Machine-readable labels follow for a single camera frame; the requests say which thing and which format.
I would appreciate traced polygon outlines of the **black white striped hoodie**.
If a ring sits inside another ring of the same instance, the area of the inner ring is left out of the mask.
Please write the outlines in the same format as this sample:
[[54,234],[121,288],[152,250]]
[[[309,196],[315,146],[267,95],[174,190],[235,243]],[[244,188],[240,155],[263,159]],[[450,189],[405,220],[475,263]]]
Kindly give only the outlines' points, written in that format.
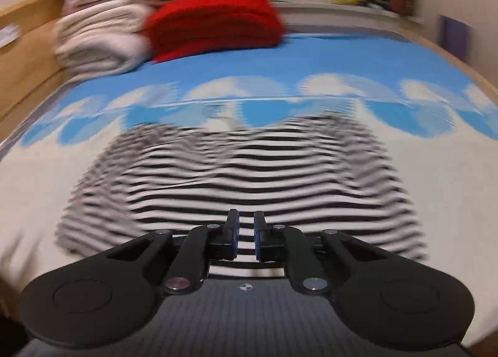
[[409,194],[382,143],[339,113],[286,119],[255,129],[211,132],[142,124],[113,139],[74,188],[57,226],[65,251],[94,255],[144,234],[240,216],[238,254],[213,263],[218,277],[279,277],[258,264],[253,216],[300,229],[332,229],[411,260],[426,245]]

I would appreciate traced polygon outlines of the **blue white patterned bedsheet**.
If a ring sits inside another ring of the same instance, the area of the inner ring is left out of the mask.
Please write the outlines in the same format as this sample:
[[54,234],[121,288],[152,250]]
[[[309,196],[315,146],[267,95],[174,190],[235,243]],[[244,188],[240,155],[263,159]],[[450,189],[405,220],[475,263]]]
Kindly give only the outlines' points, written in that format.
[[497,104],[431,50],[368,35],[293,34],[273,49],[146,63],[65,89],[1,152],[1,273],[22,293],[87,258],[57,245],[57,226],[83,175],[130,128],[223,132],[327,112],[364,124],[387,151],[423,233],[426,256],[415,262],[469,289],[474,316],[461,343],[384,348],[352,332],[326,299],[295,291],[281,263],[279,277],[211,275],[213,263],[230,262],[220,260],[198,290],[166,297],[116,343],[63,349],[25,328],[25,355],[460,356],[494,332]]

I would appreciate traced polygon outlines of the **white folded quilt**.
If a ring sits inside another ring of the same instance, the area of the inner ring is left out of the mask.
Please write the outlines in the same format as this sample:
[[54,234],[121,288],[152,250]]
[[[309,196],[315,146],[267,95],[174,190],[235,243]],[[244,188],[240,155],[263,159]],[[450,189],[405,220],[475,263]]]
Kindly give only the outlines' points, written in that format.
[[146,20],[171,0],[65,0],[54,55],[71,83],[122,74],[149,60]]

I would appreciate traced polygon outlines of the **purple box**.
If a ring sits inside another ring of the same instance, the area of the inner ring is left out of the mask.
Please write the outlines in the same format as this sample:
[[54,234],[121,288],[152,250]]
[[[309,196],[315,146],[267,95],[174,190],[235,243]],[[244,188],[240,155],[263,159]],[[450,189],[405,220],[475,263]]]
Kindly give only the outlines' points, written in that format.
[[448,16],[440,16],[438,45],[454,57],[467,63],[472,28],[465,22]]

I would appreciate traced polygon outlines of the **red folded blanket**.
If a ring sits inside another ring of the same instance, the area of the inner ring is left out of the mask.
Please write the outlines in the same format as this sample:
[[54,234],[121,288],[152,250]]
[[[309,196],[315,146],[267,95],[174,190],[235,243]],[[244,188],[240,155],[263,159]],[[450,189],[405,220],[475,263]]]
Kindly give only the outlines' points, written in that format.
[[271,48],[284,25],[268,0],[173,0],[146,21],[153,61],[219,50]]

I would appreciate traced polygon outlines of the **wooden bed frame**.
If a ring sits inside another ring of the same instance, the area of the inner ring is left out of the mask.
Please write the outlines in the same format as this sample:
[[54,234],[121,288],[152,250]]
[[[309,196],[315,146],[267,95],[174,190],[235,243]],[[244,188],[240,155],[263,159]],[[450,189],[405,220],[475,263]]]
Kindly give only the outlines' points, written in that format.
[[20,37],[1,48],[1,139],[66,81],[52,47],[52,29],[63,3],[24,0],[1,10],[1,27],[20,27]]

